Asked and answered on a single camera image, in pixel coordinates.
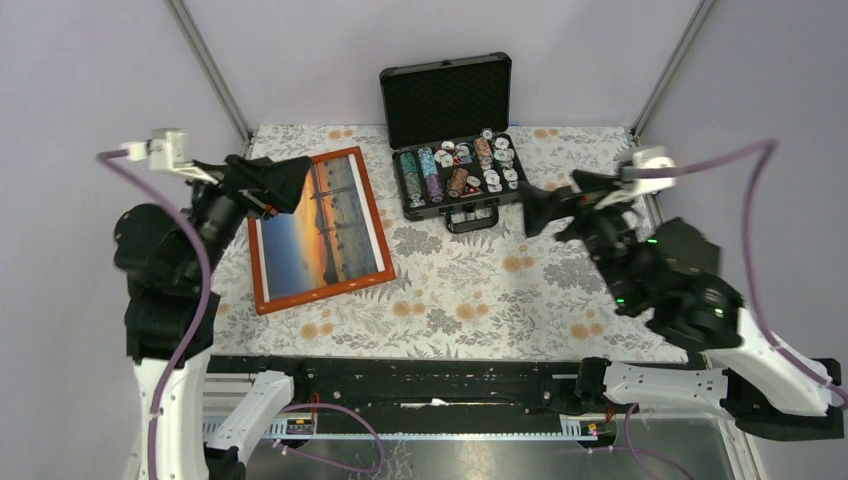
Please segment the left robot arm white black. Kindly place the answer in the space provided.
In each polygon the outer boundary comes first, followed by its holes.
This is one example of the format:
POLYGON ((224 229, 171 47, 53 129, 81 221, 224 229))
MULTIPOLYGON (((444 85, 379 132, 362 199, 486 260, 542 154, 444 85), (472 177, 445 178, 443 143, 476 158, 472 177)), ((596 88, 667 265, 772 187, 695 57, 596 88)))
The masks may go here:
POLYGON ((177 208, 146 182, 150 201, 116 223, 115 266, 127 279, 126 350, 141 402, 142 479, 242 479, 274 411, 296 411, 310 385, 293 373, 275 376, 236 409, 219 440, 202 432, 202 394, 220 298, 212 274, 245 219, 296 211, 310 157, 275 162, 230 155, 218 165, 193 161, 191 191, 177 208))

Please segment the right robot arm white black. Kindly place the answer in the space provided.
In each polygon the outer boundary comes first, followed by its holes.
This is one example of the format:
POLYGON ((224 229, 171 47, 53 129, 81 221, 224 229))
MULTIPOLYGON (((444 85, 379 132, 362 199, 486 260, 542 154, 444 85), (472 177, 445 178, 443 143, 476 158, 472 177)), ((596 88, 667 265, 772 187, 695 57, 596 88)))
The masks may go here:
POLYGON ((701 411, 778 442, 844 437, 844 413, 831 397, 841 380, 836 360, 789 360, 785 343, 766 337, 743 296, 720 277, 717 245, 679 218, 639 239, 628 221, 631 202, 605 203, 616 190, 613 178, 586 171, 577 177, 583 184, 578 191, 518 184, 526 235, 565 220, 556 239, 582 244, 617 315, 644 316, 652 333, 714 363, 710 369, 678 370, 587 357, 573 386, 579 407, 701 411))

